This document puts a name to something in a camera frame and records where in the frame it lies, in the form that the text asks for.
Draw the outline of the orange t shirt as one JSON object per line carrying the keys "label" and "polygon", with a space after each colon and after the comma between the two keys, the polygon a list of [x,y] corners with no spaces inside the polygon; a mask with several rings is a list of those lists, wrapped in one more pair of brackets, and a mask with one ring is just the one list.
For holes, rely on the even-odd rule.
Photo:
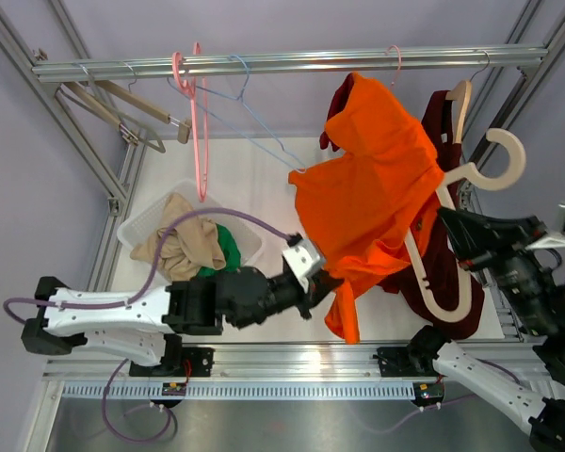
{"label": "orange t shirt", "polygon": [[342,284],[325,317],[348,344],[360,341],[356,300],[410,266],[405,237],[416,222],[425,252],[436,217],[434,195],[444,178],[421,122],[380,81],[352,73],[345,105],[328,118],[324,138],[341,155],[292,171],[295,208],[305,233]]}

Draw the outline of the green t shirt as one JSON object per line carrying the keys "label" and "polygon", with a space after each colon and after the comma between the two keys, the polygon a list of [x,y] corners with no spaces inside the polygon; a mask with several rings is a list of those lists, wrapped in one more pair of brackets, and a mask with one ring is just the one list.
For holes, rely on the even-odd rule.
{"label": "green t shirt", "polygon": [[217,225],[218,245],[224,256],[225,266],[220,269],[201,267],[198,277],[210,277],[221,272],[234,272],[241,267],[241,253],[236,245],[232,233],[223,225]]}

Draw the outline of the beige t shirt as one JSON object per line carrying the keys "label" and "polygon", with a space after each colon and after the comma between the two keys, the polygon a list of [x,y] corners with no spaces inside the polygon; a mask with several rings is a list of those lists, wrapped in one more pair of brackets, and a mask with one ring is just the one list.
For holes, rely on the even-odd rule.
{"label": "beige t shirt", "polygon": [[151,264],[160,240],[166,237],[157,260],[157,269],[168,281],[188,281],[203,266],[223,268],[224,256],[218,245],[217,224],[213,220],[190,218],[176,226],[172,232],[166,233],[175,219],[192,211],[191,204],[182,195],[171,193],[166,200],[159,226],[144,242],[132,249],[130,258]]}

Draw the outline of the light blue wire hanger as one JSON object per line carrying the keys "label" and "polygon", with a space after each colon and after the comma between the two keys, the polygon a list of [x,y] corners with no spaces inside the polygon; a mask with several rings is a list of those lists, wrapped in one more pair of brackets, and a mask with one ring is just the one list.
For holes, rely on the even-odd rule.
{"label": "light blue wire hanger", "polygon": [[[207,86],[198,86],[196,82],[189,82],[187,79],[183,78],[180,74],[180,70],[184,58],[180,52],[174,52],[171,55],[170,59],[171,59],[173,77],[172,77],[172,81],[169,84],[173,89],[175,89],[180,94],[182,94],[186,99],[188,99],[191,105],[197,107],[203,113],[203,116],[205,118],[215,119],[217,122],[223,124],[228,129],[236,132],[238,135],[249,141],[251,144],[256,146],[264,153],[267,153],[268,155],[274,157],[277,161],[286,165],[292,171],[296,171],[298,173],[304,173],[306,171],[305,163],[295,153],[292,153],[285,147],[282,139],[278,135],[276,135],[269,126],[266,125],[265,121],[246,102],[245,93],[247,87],[249,86],[250,77],[251,77],[251,69],[246,59],[236,54],[228,55],[226,56],[226,58],[230,61],[235,60],[239,62],[245,74],[243,85],[241,86],[238,94],[235,96],[210,89]],[[255,138],[252,138],[246,133],[242,132],[239,128],[233,126],[229,121],[224,120],[223,118],[221,118],[221,116],[217,115],[214,111],[212,111],[207,105],[210,95],[214,95],[221,99],[225,99],[240,104],[243,107],[243,109],[252,117],[252,119],[261,126],[261,128],[266,132],[266,134],[278,144],[281,153],[283,153],[287,157],[290,157],[295,162],[295,164],[291,164],[290,162],[286,161],[281,156],[274,153],[264,145],[258,144]]]}

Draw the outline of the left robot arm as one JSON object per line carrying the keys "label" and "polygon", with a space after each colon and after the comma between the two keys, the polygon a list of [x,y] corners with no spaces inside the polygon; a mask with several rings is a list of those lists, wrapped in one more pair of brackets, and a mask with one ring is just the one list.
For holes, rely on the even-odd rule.
{"label": "left robot arm", "polygon": [[268,278],[244,266],[155,287],[134,299],[130,293],[74,291],[43,277],[33,300],[38,312],[24,321],[21,339],[34,354],[63,356],[81,347],[171,376],[183,364],[183,336],[220,335],[224,324],[242,330],[291,308],[310,319],[340,284],[325,270],[301,285],[290,269]]}

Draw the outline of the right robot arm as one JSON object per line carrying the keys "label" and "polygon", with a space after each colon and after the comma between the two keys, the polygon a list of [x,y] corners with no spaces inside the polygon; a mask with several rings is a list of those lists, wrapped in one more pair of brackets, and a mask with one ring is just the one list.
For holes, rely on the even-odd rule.
{"label": "right robot arm", "polygon": [[565,451],[565,283],[536,253],[565,248],[565,204],[552,231],[536,217],[501,219],[442,207],[461,268],[484,270],[508,302],[520,344],[462,345],[425,326],[406,347],[409,367],[460,383],[503,413],[536,451]]}

